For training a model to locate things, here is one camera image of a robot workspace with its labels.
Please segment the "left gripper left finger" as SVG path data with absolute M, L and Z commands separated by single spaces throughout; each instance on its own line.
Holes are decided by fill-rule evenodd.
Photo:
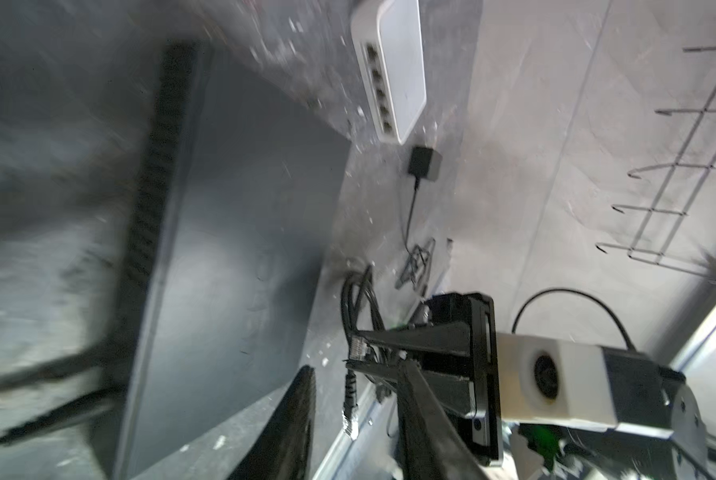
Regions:
M 260 436 L 229 479 L 309 479 L 316 374 L 303 366 Z

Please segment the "dark grey network switch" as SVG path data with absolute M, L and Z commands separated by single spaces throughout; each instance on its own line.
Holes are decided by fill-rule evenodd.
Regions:
M 95 428 L 131 479 L 295 374 L 351 141 L 224 49 L 163 50 Z

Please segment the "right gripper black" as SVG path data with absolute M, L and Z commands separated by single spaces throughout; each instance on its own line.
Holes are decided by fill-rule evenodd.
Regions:
M 417 389 L 425 387 L 476 461 L 496 466 L 503 460 L 503 440 L 493 300 L 480 293 L 449 293 L 426 306 L 429 326 L 357 332 L 373 345 L 422 352 L 422 369 L 415 362 L 348 360 L 346 366 L 398 386 L 406 377 Z

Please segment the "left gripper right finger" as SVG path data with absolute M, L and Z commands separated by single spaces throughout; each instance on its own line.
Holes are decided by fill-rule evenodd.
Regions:
M 397 388 L 399 442 L 406 479 L 484 479 L 443 408 L 425 387 L 407 378 Z

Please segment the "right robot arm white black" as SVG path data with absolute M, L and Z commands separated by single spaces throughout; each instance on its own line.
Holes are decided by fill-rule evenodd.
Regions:
M 434 296 L 389 329 L 373 289 L 345 285 L 344 417 L 356 376 L 395 393 L 408 479 L 482 479 L 511 457 L 521 479 L 708 479 L 716 449 L 683 374 L 617 349 L 499 332 L 490 297 Z

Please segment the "white rectangular box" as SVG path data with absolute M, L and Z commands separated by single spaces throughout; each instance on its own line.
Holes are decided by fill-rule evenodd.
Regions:
M 420 3 L 360 1 L 351 35 L 377 136 L 403 145 L 427 104 Z

